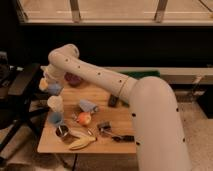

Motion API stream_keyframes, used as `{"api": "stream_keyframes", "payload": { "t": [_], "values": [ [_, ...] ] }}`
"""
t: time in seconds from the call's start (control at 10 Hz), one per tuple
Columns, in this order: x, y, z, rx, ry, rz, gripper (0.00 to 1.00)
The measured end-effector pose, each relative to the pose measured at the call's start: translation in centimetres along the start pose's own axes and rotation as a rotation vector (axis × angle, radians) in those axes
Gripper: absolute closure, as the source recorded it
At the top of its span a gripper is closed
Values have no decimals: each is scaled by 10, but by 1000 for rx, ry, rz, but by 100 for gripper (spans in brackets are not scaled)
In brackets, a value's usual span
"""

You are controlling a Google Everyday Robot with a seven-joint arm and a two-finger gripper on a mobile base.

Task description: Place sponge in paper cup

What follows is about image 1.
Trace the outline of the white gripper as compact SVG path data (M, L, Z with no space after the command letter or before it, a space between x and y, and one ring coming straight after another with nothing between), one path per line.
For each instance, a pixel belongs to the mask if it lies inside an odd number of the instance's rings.
M49 64L45 67L44 77L45 78L42 78L39 83L39 89L41 91L45 91L48 88L48 83L61 83L64 78L64 72L52 64Z

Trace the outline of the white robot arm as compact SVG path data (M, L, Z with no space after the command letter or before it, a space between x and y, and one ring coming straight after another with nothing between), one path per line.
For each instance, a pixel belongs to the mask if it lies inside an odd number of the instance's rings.
M48 81L69 72L115 95L129 105L139 171L192 171L175 94L156 76L135 79L79 59L79 50L66 44L48 54Z

